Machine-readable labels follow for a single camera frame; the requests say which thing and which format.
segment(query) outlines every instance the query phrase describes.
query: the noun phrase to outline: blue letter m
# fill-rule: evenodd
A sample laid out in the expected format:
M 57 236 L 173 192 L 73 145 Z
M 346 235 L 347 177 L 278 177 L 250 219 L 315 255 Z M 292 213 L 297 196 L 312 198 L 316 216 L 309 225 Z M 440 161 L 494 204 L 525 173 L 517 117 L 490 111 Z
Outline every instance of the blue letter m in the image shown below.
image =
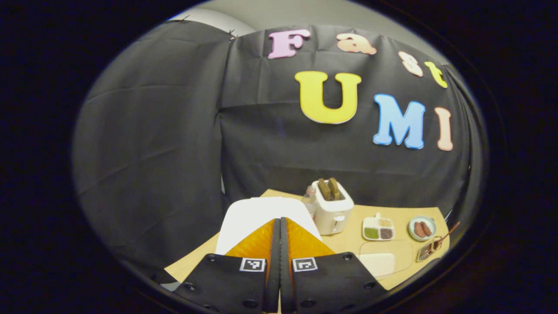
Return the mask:
M 374 96 L 380 107 L 380 123 L 378 134 L 374 135 L 373 142 L 379 145 L 389 145 L 393 138 L 389 134 L 389 129 L 393 130 L 395 143 L 401 145 L 407 132 L 409 136 L 405 140 L 405 146 L 413 149 L 424 147 L 422 140 L 422 116 L 424 105 L 413 101 L 409 104 L 405 115 L 401 113 L 399 105 L 390 95 L 378 94 Z

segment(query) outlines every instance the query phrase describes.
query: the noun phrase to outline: toaster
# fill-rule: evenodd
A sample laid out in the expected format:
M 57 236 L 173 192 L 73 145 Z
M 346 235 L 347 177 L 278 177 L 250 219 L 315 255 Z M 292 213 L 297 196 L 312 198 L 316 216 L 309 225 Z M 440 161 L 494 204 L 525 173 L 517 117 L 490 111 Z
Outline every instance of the toaster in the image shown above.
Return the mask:
M 313 204 L 316 205 L 314 222 L 320 235 L 333 235 L 343 231 L 351 210 L 354 207 L 353 199 L 345 191 L 341 183 L 337 182 L 340 197 L 337 201 L 326 201 L 318 188 L 318 181 L 312 182 L 316 188 Z

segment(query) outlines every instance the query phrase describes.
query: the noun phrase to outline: pink letter f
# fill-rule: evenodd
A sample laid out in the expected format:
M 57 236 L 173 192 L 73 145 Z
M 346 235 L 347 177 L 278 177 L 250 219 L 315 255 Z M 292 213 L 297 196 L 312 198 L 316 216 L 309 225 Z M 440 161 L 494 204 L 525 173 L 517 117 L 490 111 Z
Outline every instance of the pink letter f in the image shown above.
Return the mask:
M 270 38 L 273 38 L 273 51 L 267 57 L 270 59 L 277 59 L 296 55 L 296 50 L 291 50 L 291 45 L 295 48 L 302 47 L 301 36 L 310 37 L 310 31 L 294 30 L 271 33 Z

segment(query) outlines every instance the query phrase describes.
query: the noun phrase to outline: small plate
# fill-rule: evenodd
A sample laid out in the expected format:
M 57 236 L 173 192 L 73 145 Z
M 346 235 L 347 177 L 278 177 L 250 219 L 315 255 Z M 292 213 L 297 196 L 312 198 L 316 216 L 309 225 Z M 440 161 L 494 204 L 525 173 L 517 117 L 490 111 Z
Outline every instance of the small plate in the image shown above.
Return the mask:
M 431 236 L 425 236 L 425 237 L 419 237 L 416 235 L 415 233 L 415 222 L 421 222 L 424 221 L 424 223 L 428 226 L 428 228 L 430 229 L 430 231 L 432 231 L 432 235 Z M 411 221 L 409 222 L 409 234 L 411 235 L 411 237 L 417 241 L 427 241 L 430 240 L 434 237 L 434 235 L 436 235 L 436 224 L 434 223 L 434 220 L 432 220 L 432 218 L 428 218 L 425 216 L 416 216 L 415 218 L 411 219 Z

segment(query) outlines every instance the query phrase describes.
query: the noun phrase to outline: black cloth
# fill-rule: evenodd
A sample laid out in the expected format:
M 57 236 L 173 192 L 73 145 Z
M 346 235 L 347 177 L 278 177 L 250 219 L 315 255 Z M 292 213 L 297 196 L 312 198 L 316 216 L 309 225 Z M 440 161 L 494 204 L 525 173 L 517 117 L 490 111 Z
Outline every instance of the black cloth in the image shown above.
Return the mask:
M 311 37 L 296 56 L 268 59 L 269 34 L 297 28 Z M 377 52 L 339 50 L 341 33 L 365 36 Z M 357 204 L 452 210 L 470 160 L 467 98 L 452 71 L 401 42 L 348 27 L 230 38 L 203 23 L 165 22 L 125 49 L 87 96 L 74 136 L 76 190 L 119 258 L 162 269 L 215 235 L 231 202 L 266 189 L 301 194 L 318 178 L 335 177 Z M 403 67 L 400 50 L 416 58 L 423 77 Z M 442 70 L 447 89 L 426 61 Z M 342 98 L 335 74 L 362 77 L 350 121 L 304 116 L 294 77 L 305 70 L 328 74 L 323 97 L 332 108 Z M 426 107 L 424 148 L 372 142 L 379 93 L 394 96 L 403 113 L 411 101 Z M 452 151 L 436 144 L 438 106 L 451 112 Z

